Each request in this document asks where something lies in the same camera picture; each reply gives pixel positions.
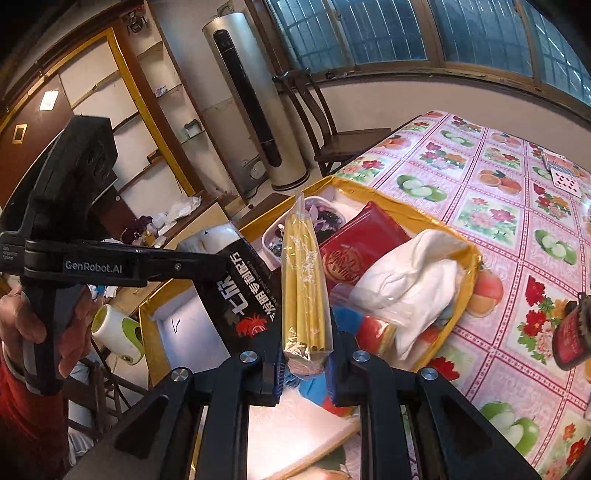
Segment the person left hand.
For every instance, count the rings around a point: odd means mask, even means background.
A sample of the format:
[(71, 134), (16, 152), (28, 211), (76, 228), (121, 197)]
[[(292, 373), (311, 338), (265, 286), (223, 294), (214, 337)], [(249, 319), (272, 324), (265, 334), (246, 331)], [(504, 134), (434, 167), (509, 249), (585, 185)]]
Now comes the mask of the person left hand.
[[(67, 378), (78, 361), (88, 354), (91, 324), (100, 307), (101, 299), (97, 297), (93, 300), (85, 287), (76, 303), (69, 326), (58, 340), (58, 372), (62, 378)], [(24, 375), (23, 341), (40, 344), (45, 337), (46, 328), (22, 296), (20, 286), (1, 297), (3, 353), (17, 375)]]

